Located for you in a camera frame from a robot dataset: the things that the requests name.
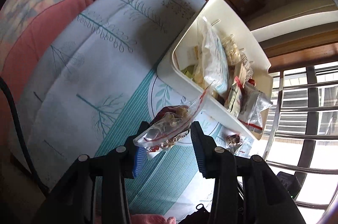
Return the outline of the clear red-trim nut bag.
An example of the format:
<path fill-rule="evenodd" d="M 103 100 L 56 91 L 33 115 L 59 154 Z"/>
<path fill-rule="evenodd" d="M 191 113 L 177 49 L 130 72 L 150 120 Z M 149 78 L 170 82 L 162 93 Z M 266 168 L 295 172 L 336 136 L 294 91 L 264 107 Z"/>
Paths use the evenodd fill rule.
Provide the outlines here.
<path fill-rule="evenodd" d="M 151 122 L 150 127 L 134 139 L 134 145 L 144 148 L 150 159 L 160 152 L 170 150 L 188 135 L 190 125 L 202 111 L 212 91 L 212 87 L 208 86 L 188 104 L 162 108 Z"/>

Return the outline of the beige paper snack bar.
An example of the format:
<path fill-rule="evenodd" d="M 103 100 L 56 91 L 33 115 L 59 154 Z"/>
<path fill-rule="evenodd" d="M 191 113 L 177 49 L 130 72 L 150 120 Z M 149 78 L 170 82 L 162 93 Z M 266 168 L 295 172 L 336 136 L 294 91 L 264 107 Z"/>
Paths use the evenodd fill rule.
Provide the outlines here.
<path fill-rule="evenodd" d="M 239 62 L 235 65 L 233 80 L 243 87 L 253 77 L 253 69 L 249 63 Z"/>

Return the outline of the small dark candy packet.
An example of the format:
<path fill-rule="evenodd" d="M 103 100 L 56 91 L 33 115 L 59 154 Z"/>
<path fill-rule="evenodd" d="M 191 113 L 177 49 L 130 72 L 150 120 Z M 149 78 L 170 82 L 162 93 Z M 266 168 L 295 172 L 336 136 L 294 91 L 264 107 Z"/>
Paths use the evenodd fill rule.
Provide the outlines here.
<path fill-rule="evenodd" d="M 242 135 L 240 133 L 228 135 L 226 137 L 226 142 L 229 147 L 241 146 L 243 143 Z"/>

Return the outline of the metal window grille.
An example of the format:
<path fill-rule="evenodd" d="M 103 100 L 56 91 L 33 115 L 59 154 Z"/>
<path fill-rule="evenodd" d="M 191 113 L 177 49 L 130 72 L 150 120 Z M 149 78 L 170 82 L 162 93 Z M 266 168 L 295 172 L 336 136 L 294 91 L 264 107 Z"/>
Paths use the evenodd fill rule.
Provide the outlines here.
<path fill-rule="evenodd" d="M 337 62 L 272 73 L 263 158 L 300 183 L 299 207 L 326 210 L 337 195 Z"/>

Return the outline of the silver red-edged snack packet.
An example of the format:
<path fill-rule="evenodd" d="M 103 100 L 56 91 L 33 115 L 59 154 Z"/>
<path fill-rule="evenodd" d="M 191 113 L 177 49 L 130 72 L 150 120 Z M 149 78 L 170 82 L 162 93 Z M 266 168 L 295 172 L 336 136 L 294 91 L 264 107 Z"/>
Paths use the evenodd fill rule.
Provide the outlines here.
<path fill-rule="evenodd" d="M 240 79 L 238 76 L 235 76 L 233 84 L 229 90 L 228 98 L 225 101 L 225 108 L 235 118 L 238 117 L 241 111 L 243 90 L 243 85 Z"/>

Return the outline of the grey silver snack packet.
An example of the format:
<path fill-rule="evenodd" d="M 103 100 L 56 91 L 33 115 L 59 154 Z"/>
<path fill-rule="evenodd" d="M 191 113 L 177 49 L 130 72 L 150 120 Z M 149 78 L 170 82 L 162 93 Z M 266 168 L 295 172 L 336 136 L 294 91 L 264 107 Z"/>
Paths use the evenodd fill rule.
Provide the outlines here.
<path fill-rule="evenodd" d="M 261 112 L 269 109 L 272 105 L 273 103 L 265 93 L 259 91 L 251 83 L 246 82 L 238 120 L 243 123 L 248 130 L 262 134 L 263 119 Z"/>

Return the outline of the patterned blue tablecloth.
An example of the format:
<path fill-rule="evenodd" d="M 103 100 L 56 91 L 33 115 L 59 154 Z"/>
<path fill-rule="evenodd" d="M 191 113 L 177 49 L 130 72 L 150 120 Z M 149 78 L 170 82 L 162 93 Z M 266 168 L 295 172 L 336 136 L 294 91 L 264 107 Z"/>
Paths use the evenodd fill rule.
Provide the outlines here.
<path fill-rule="evenodd" d="M 48 46 L 17 106 L 45 186 L 81 154 L 107 154 L 185 99 L 156 76 L 159 61 L 205 0 L 96 0 Z"/>

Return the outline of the large blue white snack bag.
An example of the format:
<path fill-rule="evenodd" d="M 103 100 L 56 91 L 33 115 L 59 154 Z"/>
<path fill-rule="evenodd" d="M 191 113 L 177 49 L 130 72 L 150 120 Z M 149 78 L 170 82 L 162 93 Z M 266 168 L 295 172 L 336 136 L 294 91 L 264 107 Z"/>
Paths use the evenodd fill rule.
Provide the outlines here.
<path fill-rule="evenodd" d="M 219 95 L 228 90 L 228 61 L 221 40 L 206 17 L 197 20 L 198 62 L 192 75 L 201 88 L 211 87 Z"/>

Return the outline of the yellow cracker snack bag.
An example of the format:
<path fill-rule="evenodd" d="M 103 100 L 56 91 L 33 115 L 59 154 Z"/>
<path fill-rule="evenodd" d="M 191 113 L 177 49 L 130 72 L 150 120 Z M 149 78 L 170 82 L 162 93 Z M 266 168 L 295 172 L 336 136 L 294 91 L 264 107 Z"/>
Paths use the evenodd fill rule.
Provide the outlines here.
<path fill-rule="evenodd" d="M 230 66 L 234 66 L 241 61 L 240 50 L 234 42 L 232 34 L 222 38 L 221 44 L 225 50 L 226 58 Z"/>

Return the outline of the white plastic storage bin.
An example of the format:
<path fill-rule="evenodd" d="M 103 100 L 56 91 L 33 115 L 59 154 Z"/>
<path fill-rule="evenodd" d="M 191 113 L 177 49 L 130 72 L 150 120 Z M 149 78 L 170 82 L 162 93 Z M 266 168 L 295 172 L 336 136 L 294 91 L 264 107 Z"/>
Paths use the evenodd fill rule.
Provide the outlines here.
<path fill-rule="evenodd" d="M 181 31 L 157 67 L 158 77 L 180 95 L 192 101 L 204 88 L 188 78 L 183 70 L 195 65 L 198 78 L 224 95 L 232 81 L 228 60 L 221 41 L 231 37 L 252 70 L 256 88 L 271 96 L 271 66 L 253 33 L 224 0 L 208 0 Z"/>

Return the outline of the pink floral bedding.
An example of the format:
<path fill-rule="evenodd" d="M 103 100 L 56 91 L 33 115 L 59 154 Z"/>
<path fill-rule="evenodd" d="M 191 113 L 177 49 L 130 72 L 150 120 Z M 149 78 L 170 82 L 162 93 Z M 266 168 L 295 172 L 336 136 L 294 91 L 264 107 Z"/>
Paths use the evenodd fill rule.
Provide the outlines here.
<path fill-rule="evenodd" d="M 93 0 L 6 0 L 1 9 L 1 78 L 18 106 L 34 160 L 65 160 L 64 102 L 81 81 L 85 30 L 75 25 Z"/>

